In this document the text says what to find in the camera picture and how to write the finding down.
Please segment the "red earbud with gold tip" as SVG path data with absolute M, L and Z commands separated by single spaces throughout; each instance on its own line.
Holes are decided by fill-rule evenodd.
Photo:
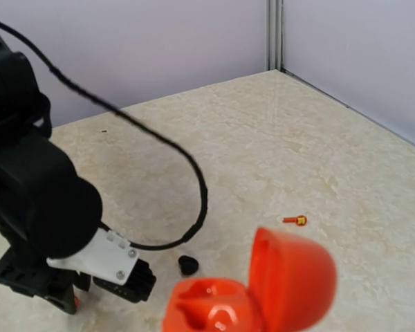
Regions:
M 283 223 L 293 223 L 295 225 L 298 225 L 300 227 L 305 226 L 308 223 L 308 219 L 304 215 L 299 215 L 295 217 L 286 217 L 283 218 Z

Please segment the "red earbud charging case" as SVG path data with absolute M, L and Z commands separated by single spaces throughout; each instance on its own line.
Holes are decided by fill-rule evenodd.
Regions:
M 304 331 L 332 306 L 337 268 L 328 250 L 297 234 L 259 228 L 248 284 L 193 278 L 177 284 L 163 331 Z

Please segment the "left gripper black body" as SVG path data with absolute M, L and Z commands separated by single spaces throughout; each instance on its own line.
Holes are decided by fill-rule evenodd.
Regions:
M 45 262 L 18 267 L 11 249 L 0 258 L 0 284 L 27 297 L 40 297 L 62 312 L 74 315 L 74 288 L 89 291 L 90 276 L 74 270 L 51 268 Z

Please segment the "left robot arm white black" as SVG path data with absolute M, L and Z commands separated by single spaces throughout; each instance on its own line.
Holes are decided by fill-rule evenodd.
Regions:
M 32 67 L 0 37 L 0 234 L 9 249 L 0 258 L 0 284 L 38 296 L 72 315 L 74 288 L 91 279 L 51 268 L 83 249 L 96 233 L 102 200 L 51 141 L 50 102 Z

